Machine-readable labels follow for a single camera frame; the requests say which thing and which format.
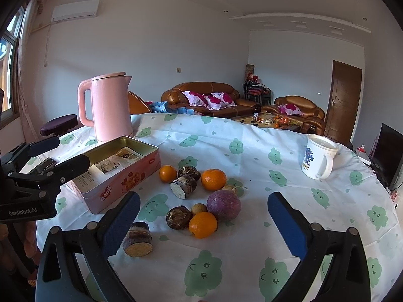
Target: curtain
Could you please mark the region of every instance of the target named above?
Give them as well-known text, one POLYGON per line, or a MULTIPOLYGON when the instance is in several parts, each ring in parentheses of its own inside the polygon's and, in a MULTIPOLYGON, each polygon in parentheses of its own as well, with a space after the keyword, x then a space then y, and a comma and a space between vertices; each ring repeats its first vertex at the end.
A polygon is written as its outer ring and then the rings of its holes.
POLYGON ((18 44, 17 55, 17 92, 19 98, 19 112, 21 118, 22 129, 26 142, 36 142, 39 140, 38 135, 33 127, 31 118, 28 112, 28 105, 24 98, 24 85, 28 80, 25 73, 26 57, 28 48, 29 33, 31 26, 39 10, 42 9, 43 0, 29 0, 26 11, 24 13, 23 22, 21 25, 21 34, 18 44))

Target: brown leather sofa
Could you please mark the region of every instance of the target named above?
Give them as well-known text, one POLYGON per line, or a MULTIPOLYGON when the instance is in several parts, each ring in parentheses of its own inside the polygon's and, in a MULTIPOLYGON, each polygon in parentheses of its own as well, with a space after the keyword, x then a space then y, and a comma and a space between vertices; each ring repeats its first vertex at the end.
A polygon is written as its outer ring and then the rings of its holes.
POLYGON ((301 112, 302 116, 291 115, 288 118, 298 121, 302 125, 301 133, 306 134, 312 127, 317 135, 323 136, 325 129, 325 112, 318 107, 315 103, 297 95, 288 95, 286 97, 279 97, 275 99, 274 105, 263 106, 262 112, 269 112, 271 114, 280 114, 279 105, 295 104, 301 112))
POLYGON ((164 94, 161 96, 161 101, 168 101, 171 109, 187 107, 188 109, 193 109, 204 116, 213 116, 219 118, 248 116, 253 114, 256 107, 260 108, 259 103, 240 98, 239 92, 234 90, 231 85, 215 82, 187 82, 176 85, 171 90, 164 92, 164 94), (182 93, 185 91, 193 91, 205 95, 213 92, 226 92, 234 100, 236 106, 221 110, 208 110, 204 107, 191 107, 187 97, 182 93))

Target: small round fruit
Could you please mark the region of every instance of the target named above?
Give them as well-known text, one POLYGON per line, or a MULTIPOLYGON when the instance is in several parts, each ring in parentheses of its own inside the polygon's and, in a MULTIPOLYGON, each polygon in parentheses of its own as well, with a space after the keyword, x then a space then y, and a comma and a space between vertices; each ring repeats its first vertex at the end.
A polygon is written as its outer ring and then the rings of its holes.
POLYGON ((225 183, 225 173, 219 169, 208 169, 201 176, 201 184, 207 191, 218 191, 224 187, 225 183))
POLYGON ((199 212, 189 223, 189 231, 196 238, 206 238, 217 229, 217 219, 210 212, 199 212))
POLYGON ((192 212, 192 215, 194 216, 200 212, 206 212, 207 207, 203 203, 197 203, 192 207, 192 209, 190 209, 190 211, 192 212))
POLYGON ((160 179, 164 183, 172 183, 177 178, 176 169, 170 165, 165 165, 160 168, 160 179))

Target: air conditioner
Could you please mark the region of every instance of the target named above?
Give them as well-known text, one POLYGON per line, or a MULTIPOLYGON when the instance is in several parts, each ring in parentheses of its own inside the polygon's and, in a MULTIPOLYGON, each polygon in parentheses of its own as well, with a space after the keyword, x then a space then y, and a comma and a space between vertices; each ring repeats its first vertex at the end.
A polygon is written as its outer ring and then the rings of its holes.
POLYGON ((52 14, 52 24, 67 20, 96 17, 98 5, 99 0, 90 0, 56 6, 52 14))

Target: bottle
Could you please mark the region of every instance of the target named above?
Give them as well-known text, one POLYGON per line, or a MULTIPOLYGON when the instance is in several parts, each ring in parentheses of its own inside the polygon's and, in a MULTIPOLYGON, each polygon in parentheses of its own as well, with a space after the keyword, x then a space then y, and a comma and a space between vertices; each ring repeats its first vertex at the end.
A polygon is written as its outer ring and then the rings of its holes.
POLYGON ((257 116, 259 115, 259 113, 257 112, 258 108, 255 108, 255 111, 253 113, 253 121, 256 122, 257 121, 257 116))

